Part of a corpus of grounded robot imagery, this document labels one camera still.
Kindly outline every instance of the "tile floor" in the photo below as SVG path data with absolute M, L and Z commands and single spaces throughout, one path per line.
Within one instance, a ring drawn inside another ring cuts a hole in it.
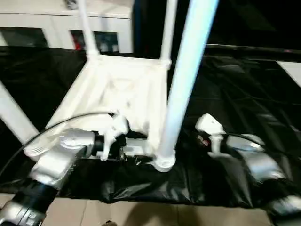
M 0 194 L 0 206 L 12 195 Z M 270 226 L 262 210 L 169 205 L 145 202 L 105 204 L 94 200 L 56 198 L 43 226 Z

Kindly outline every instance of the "black cable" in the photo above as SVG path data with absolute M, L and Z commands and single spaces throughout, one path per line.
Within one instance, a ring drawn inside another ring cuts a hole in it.
M 73 116 L 71 118 L 62 120 L 46 129 L 43 129 L 39 134 L 35 135 L 33 138 L 31 138 L 29 141 L 27 141 L 24 145 L 22 145 L 14 154 L 13 156 L 10 157 L 10 159 L 7 161 L 7 163 L 3 166 L 3 168 L 0 171 L 0 177 L 2 176 L 3 172 L 6 170 L 6 168 L 9 166 L 9 164 L 16 158 L 16 156 L 24 149 L 26 148 L 31 142 L 33 142 L 36 138 L 40 137 L 41 135 L 43 135 L 44 133 L 46 133 L 47 131 L 53 129 L 54 127 L 67 122 L 67 121 L 71 121 L 73 119 L 77 119 L 77 118 L 81 118 L 81 117 L 86 117 L 86 116 L 93 116 L 93 115 L 100 115 L 100 114 L 111 114 L 111 112 L 92 112 L 92 113 L 85 113 L 85 114 L 80 114 L 80 115 L 76 115 Z

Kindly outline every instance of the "white cabinet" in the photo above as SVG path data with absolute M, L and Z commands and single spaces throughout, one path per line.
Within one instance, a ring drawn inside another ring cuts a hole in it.
M 134 0 L 87 0 L 87 11 L 101 51 L 133 52 Z M 80 49 L 78 10 L 63 0 L 0 0 L 0 46 Z
M 55 24 L 55 28 L 59 35 L 59 39 L 62 42 L 62 48 L 76 49 L 76 40 L 74 40 L 78 33 L 72 31 L 81 30 L 82 25 L 79 16 L 53 16 L 52 20 Z M 116 36 L 117 43 L 112 40 L 111 45 L 117 45 L 117 49 L 120 53 L 132 53 L 132 28 L 131 21 L 129 19 L 121 18 L 105 18 L 105 17 L 90 17 L 89 18 L 91 29 L 96 34 L 96 43 L 101 51 L 105 51 L 106 48 L 113 48 L 109 46 L 110 43 L 102 43 L 101 40 L 106 39 L 105 36 Z M 97 38 L 97 32 L 103 32 L 103 38 L 99 34 Z

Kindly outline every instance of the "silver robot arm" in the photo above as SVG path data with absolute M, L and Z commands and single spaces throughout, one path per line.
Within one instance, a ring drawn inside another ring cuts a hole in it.
M 77 159 L 88 158 L 102 146 L 95 142 L 97 137 L 92 131 L 65 130 L 34 165 L 25 186 L 0 211 L 0 225 L 40 226 Z

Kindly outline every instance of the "black plastic sheet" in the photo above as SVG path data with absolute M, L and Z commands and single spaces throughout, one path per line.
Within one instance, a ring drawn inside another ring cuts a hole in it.
M 301 89 L 277 62 L 263 58 L 206 54 L 170 172 L 159 173 L 151 165 L 137 166 L 131 161 L 81 160 L 59 195 L 108 203 L 128 200 L 257 207 L 240 161 L 210 158 L 208 150 L 195 147 L 183 132 L 189 132 L 201 115 L 209 113 L 227 132 L 255 134 L 268 146 L 301 155 Z M 85 53 L 74 50 L 2 48 L 0 79 L 33 124 L 42 129 L 85 61 Z M 4 124 L 1 144 L 3 165 L 20 146 Z M 274 158 L 301 188 L 300 165 L 284 155 Z M 15 192 L 32 165 L 21 154 L 0 178 L 0 192 Z

